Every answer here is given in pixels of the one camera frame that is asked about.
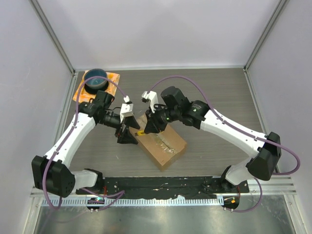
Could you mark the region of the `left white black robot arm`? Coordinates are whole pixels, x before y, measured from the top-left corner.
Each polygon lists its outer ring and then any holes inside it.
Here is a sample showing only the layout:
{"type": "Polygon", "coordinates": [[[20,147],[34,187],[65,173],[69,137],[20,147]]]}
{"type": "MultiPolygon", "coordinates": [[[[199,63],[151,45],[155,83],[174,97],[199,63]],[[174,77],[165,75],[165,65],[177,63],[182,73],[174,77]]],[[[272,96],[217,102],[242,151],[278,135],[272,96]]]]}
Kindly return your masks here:
{"type": "Polygon", "coordinates": [[[34,184],[46,194],[51,193],[66,198],[72,191],[87,188],[92,194],[100,194],[104,188],[103,174],[93,169],[79,172],[69,170],[71,161],[86,136],[101,124],[115,129],[119,144],[137,144],[130,128],[140,129],[134,118],[133,104],[124,97],[120,113],[109,107],[115,98],[98,91],[92,102],[82,102],[76,106],[71,124],[57,143],[44,155],[32,160],[34,184]]]}

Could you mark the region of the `brown cardboard express box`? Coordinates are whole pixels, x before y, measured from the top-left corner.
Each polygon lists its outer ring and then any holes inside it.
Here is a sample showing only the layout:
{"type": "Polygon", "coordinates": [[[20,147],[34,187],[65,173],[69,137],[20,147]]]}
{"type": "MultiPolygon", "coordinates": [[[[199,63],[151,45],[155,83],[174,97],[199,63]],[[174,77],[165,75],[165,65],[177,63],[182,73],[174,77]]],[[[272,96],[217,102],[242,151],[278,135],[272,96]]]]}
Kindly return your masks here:
{"type": "Polygon", "coordinates": [[[130,128],[130,133],[160,171],[167,170],[187,149],[187,142],[171,125],[167,125],[166,129],[159,134],[150,133],[137,136],[138,129],[135,128],[130,128]]]}

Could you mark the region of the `yellow utility knife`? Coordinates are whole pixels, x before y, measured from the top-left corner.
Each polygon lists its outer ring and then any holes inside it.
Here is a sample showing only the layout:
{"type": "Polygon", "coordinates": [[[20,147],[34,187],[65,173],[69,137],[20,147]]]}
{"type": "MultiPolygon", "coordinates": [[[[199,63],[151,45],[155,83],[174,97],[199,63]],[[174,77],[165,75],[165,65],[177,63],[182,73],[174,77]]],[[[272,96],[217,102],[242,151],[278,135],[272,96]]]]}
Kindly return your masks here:
{"type": "Polygon", "coordinates": [[[135,133],[135,136],[143,136],[143,135],[145,135],[144,131],[138,131],[135,133]]]}

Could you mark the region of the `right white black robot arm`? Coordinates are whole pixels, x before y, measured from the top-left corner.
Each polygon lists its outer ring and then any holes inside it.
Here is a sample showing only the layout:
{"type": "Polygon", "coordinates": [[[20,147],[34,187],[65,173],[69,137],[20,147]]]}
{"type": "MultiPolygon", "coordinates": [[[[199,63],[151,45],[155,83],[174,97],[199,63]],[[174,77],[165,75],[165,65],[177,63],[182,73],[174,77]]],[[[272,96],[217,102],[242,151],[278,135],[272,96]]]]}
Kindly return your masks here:
{"type": "Polygon", "coordinates": [[[248,158],[241,163],[228,166],[220,178],[220,187],[230,193],[248,179],[263,181],[271,179],[280,159],[281,151],[276,147],[280,143],[278,134],[266,135],[248,129],[211,109],[200,100],[189,101],[180,89],[170,86],[162,91],[160,104],[156,92],[145,91],[142,101],[149,102],[145,112],[147,123],[145,134],[163,132],[168,123],[180,121],[186,126],[215,134],[244,151],[248,158]]]}

